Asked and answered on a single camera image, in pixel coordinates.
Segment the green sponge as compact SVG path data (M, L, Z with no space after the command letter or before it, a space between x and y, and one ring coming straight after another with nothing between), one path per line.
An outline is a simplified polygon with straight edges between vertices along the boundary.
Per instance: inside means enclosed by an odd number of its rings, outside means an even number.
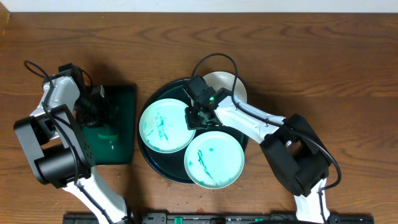
M100 139L110 140L110 141L119 139L119 135L118 134L101 134L101 133L98 133L98 137Z

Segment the white plate with green stains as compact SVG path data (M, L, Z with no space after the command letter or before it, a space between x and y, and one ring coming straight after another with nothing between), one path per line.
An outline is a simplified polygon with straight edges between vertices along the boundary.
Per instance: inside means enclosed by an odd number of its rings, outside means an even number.
M213 87L215 91L218 91L220 88L232 90L234 78L235 76L228 72L211 72L203 76L206 84ZM245 103L247 102L247 91L243 82L239 78L236 81L234 94L237 95L240 100Z

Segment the light green plate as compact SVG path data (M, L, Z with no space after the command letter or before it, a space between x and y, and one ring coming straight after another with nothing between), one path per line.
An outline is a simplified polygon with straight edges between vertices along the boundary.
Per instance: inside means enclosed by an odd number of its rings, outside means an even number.
M139 120L139 134L144 144L163 154L175 153L188 146L196 131L188 129L187 107L186 103L172 98L150 104Z
M195 137L184 155L184 167L191 180L206 189L231 185L244 168L244 151L231 135L209 131Z

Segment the light green plate front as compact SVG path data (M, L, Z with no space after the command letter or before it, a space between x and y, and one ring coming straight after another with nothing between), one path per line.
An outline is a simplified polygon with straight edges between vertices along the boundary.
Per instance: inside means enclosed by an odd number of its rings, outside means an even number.
M209 131L195 137L184 155L184 167L191 180L206 189L231 185L244 168L244 151L231 135Z

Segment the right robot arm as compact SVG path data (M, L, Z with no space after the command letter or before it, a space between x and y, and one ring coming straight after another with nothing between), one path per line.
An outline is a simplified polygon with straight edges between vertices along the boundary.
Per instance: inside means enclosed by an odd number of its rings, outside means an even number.
M183 86L192 101L185 110L189 129L233 128L259 143L282 186L295 197L301 222L328 223L325 201L329 167L338 164L299 114L289 118L266 113L244 102L235 89L215 90L195 75Z

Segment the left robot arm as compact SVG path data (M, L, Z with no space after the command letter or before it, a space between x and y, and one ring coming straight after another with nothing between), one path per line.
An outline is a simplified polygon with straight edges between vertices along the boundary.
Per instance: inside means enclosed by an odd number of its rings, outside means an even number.
M123 152L124 125L132 108L121 102L129 86L86 84L88 73L68 63L49 75L31 61L24 66L43 79L43 97L31 114L14 123L14 132L34 177L43 185L71 193L99 223L133 223L123 196L113 191L95 168Z

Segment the rectangular black tray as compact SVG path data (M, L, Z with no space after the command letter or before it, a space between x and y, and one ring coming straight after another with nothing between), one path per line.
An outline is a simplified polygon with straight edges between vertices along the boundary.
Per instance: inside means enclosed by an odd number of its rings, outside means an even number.
M132 85L105 86L107 113L101 127L83 126L83 133L93 150L95 164L121 165L132 161L136 116L136 89ZM118 140L103 140L101 134L118 134Z

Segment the round black tray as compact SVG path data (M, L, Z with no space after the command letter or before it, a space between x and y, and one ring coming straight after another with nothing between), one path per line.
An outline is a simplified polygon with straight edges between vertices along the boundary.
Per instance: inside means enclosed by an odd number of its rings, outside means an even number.
M183 90L183 85L186 82L188 82L187 79L179 79L166 84L162 88L158 89L147 100L143 108L146 109L150 104L164 98L173 98L189 104L190 98ZM220 131L229 134L234 137L238 143L240 143L243 150L246 149L249 138L245 134L230 127L216 126L210 127L208 129L199 129L196 131L195 136L199 136L210 131ZM143 137L140 134L137 134L137 140L145 160L157 173L166 179L178 182L180 184L194 183L194 181L189 178L184 167L184 155L186 149L182 149L171 154L163 154L160 152L155 152L154 150L150 149L149 146L146 146L145 140L143 140Z

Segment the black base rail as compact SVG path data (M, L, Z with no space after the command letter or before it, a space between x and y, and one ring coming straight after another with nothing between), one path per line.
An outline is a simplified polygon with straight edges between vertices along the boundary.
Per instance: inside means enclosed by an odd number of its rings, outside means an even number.
M167 215L165 213L148 213L142 217L142 224L249 224L249 223L305 223L298 221L294 215L271 214L255 215ZM330 224L375 224L372 216L346 216L332 214Z

